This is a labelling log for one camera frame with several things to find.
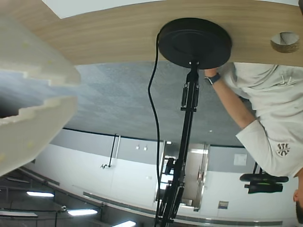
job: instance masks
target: round hole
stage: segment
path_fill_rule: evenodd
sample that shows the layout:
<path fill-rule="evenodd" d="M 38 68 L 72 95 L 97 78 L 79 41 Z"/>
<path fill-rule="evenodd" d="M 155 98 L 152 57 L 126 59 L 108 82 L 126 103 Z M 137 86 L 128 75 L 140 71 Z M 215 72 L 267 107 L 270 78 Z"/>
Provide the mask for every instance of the round hole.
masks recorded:
<path fill-rule="evenodd" d="M 293 32 L 281 32 L 270 42 L 273 49 L 280 53 L 293 53 L 300 48 L 300 37 Z"/>

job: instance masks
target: man's arm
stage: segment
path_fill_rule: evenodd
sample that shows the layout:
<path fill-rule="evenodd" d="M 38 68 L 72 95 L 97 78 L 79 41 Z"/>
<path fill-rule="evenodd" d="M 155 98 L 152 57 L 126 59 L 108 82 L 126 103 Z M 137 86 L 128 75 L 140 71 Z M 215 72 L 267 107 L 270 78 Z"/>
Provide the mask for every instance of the man's arm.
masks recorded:
<path fill-rule="evenodd" d="M 217 69 L 205 70 L 206 77 L 214 77 L 216 74 Z M 240 98 L 225 84 L 223 79 L 215 82 L 213 87 L 228 114 L 242 129 L 255 121 L 256 118 L 246 108 Z"/>

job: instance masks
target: man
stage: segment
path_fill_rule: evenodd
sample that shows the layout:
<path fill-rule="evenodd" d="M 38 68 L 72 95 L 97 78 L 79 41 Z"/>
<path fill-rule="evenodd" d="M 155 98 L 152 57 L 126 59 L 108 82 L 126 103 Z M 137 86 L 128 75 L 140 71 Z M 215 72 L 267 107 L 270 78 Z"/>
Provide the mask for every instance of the man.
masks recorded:
<path fill-rule="evenodd" d="M 303 223 L 303 68 L 235 63 L 235 69 L 223 69 L 222 78 L 217 69 L 205 70 L 205 76 L 256 162 L 270 175 L 298 177 L 294 201 Z M 238 95 L 250 100 L 256 117 Z"/>

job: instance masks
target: black power cord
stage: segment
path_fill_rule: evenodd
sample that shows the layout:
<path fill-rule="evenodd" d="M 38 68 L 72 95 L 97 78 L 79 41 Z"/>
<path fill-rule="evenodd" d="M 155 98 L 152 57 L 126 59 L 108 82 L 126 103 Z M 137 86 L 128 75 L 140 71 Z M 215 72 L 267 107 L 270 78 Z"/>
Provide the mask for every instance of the black power cord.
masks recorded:
<path fill-rule="evenodd" d="M 157 226 L 158 223 L 158 214 L 159 214 L 159 208 L 160 208 L 160 127 L 159 127 L 159 120 L 158 120 L 158 115 L 157 115 L 157 111 L 155 108 L 155 105 L 153 103 L 152 100 L 152 95 L 151 95 L 151 86 L 152 86 L 152 81 L 155 77 L 155 73 L 157 70 L 157 66 L 158 66 L 158 60 L 159 60 L 159 34 L 157 35 L 156 38 L 156 60 L 155 60 L 155 64 L 154 64 L 154 68 L 152 71 L 152 75 L 151 75 L 151 79 L 150 82 L 148 84 L 148 88 L 147 88 L 147 92 L 148 92 L 148 98 L 150 99 L 150 103 L 151 103 L 151 107 L 152 107 L 152 111 L 153 111 L 153 115 L 155 117 L 155 121 L 156 121 L 156 128 L 157 128 L 157 180 L 158 180 L 158 191 L 157 191 L 157 209 L 156 209 L 156 218 L 155 218 L 155 222 L 154 222 L 154 227 Z"/>

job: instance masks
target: black watch strap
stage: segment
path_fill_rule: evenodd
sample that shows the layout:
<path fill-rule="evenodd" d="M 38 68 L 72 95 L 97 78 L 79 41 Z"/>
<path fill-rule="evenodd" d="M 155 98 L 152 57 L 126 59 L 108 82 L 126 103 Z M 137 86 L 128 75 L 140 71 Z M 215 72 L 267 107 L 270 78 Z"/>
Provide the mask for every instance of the black watch strap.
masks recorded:
<path fill-rule="evenodd" d="M 220 74 L 217 73 L 214 77 L 205 77 L 209 81 L 211 85 L 214 85 L 215 82 L 217 82 L 221 78 Z"/>

